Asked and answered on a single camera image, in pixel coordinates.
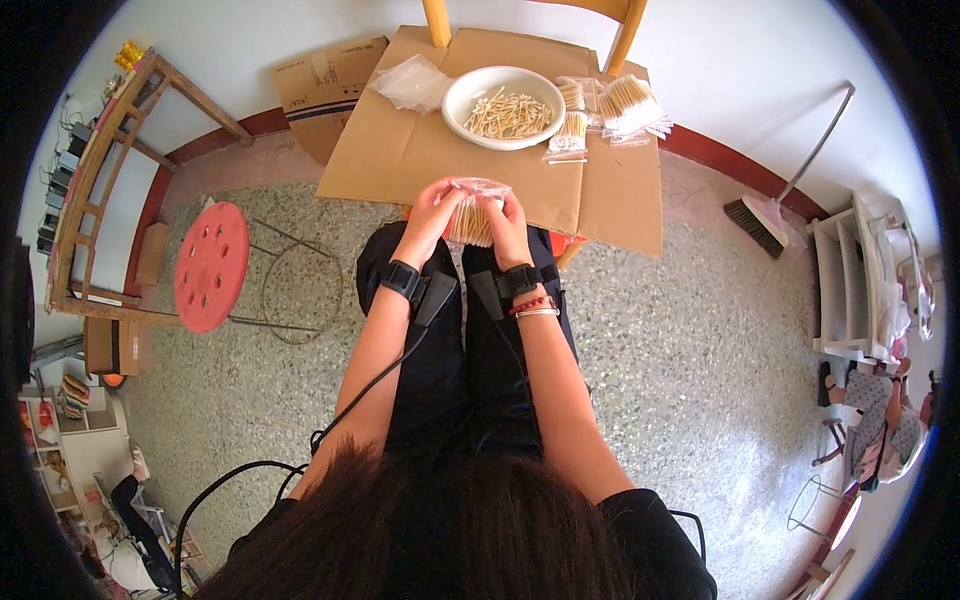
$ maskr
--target silver bracelet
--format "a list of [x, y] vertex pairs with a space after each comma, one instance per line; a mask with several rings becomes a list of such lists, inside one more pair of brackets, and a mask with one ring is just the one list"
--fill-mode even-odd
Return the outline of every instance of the silver bracelet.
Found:
[[559, 308], [535, 308], [533, 310], [524, 310], [523, 312], [516, 313], [514, 316], [518, 319], [520, 317], [526, 317], [528, 315], [553, 315], [557, 317], [560, 315]]

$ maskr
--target wooden table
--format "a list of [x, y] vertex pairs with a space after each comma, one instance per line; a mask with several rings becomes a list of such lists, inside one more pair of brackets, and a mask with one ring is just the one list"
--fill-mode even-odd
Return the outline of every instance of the wooden table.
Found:
[[[130, 148], [134, 148], [167, 169], [173, 171], [177, 168], [164, 155], [136, 137], [144, 120], [169, 87], [183, 94], [207, 116], [232, 133], [242, 145], [253, 144], [253, 136], [250, 132], [217, 106], [179, 70], [154, 52], [153, 48], [148, 50], [107, 103], [86, 144], [77, 170], [74, 171], [70, 180], [63, 210], [60, 212], [60, 220], [57, 223], [54, 247], [50, 253], [45, 302], [47, 312], [56, 310], [84, 317], [151, 324], [180, 324], [180, 317], [177, 315], [130, 307], [139, 307], [140, 297], [128, 296], [90, 284], [95, 257], [94, 247], [97, 236], [100, 234], [100, 225], [103, 223], [110, 192], [116, 183], [127, 152]], [[110, 169], [107, 186], [102, 196], [95, 198], [92, 194], [94, 183], [114, 143], [121, 145], [119, 157]], [[81, 233], [81, 225], [87, 215], [92, 218], [92, 230], [89, 233]], [[86, 248], [86, 262], [83, 280], [75, 281], [71, 272], [79, 246]], [[93, 297], [121, 302], [127, 306], [118, 306]]]

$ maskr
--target black pants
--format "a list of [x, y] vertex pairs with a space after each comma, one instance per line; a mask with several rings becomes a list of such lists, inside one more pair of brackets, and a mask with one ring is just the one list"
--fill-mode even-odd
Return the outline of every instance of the black pants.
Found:
[[110, 492], [110, 501], [113, 503], [113, 508], [116, 510], [117, 515], [120, 516], [124, 525], [130, 530], [134, 542], [142, 542], [150, 558], [154, 559], [156, 565], [168, 575], [165, 581], [159, 581], [164, 578], [157, 577], [155, 569], [150, 568], [145, 563], [147, 572], [150, 573], [150, 578], [161, 588], [170, 589], [172, 583], [177, 581], [174, 575], [174, 568], [170, 565], [167, 554], [163, 551], [163, 548], [160, 547], [160, 542], [156, 537], [154, 529], [147, 521], [143, 520], [143, 517], [140, 516], [136, 509], [130, 504], [133, 501], [133, 497], [136, 496], [137, 486], [139, 486], [139, 482], [136, 481], [136, 478], [133, 477], [133, 475], [127, 475], [123, 481], [117, 484], [116, 488], [113, 488], [113, 492]]
[[[405, 222], [378, 229], [357, 259], [357, 295], [364, 314], [370, 311], [373, 295], [405, 229]], [[537, 268], [555, 264], [550, 236], [545, 230], [528, 227], [527, 237]], [[499, 273], [489, 248], [466, 246], [463, 264], [467, 281], [476, 273]], [[422, 271], [424, 276], [437, 272], [457, 278], [443, 240], [437, 242]], [[576, 356], [560, 280], [548, 281], [544, 287], [560, 308], [560, 326]], [[541, 460], [540, 432], [528, 394], [516, 319], [508, 317], [495, 324], [468, 286], [464, 350], [462, 315], [460, 294], [454, 293], [423, 341], [400, 366], [385, 451], [412, 458], [437, 458], [443, 452], [491, 452]], [[411, 327], [408, 347], [418, 334]]]

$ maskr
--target white bowl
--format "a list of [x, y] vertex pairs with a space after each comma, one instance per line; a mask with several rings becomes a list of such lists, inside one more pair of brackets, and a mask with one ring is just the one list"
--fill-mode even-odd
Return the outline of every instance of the white bowl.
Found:
[[[470, 133], [464, 123], [476, 108], [477, 100], [490, 98], [501, 86], [504, 94], [526, 94], [550, 108], [551, 120], [546, 129], [518, 139], [491, 139]], [[542, 75], [515, 66], [488, 66], [470, 71], [455, 81], [446, 91], [441, 112], [446, 125], [454, 133], [477, 146], [490, 150], [519, 150], [539, 144], [556, 133], [564, 123], [566, 107], [563, 94]]]

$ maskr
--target broom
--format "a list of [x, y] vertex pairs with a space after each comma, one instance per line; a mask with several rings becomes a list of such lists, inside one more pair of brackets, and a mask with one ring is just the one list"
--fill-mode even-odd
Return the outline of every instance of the broom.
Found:
[[723, 207], [723, 211], [727, 213], [727, 216], [741, 229], [746, 231], [750, 237], [754, 238], [754, 241], [774, 259], [780, 258], [783, 249], [789, 244], [789, 238], [786, 234], [786, 224], [780, 215], [780, 204], [783, 202], [783, 199], [786, 198], [786, 195], [793, 190], [794, 186], [797, 185], [797, 181], [804, 176], [806, 169], [809, 168], [813, 159], [820, 154], [820, 149], [827, 143], [830, 134], [833, 133], [837, 123], [840, 122], [840, 117], [842, 117], [843, 113], [847, 110], [847, 105], [853, 98], [855, 91], [856, 88], [853, 87], [853, 84], [847, 82], [847, 95], [843, 99], [843, 104], [840, 105], [840, 109], [837, 110], [837, 113], [833, 116], [833, 120], [830, 121], [829, 127], [827, 127], [820, 141], [817, 142], [813, 152], [806, 158], [800, 170], [797, 171], [793, 179], [786, 184], [786, 187], [783, 188], [779, 196], [774, 200], [768, 201], [744, 196], [736, 202], [725, 204]]

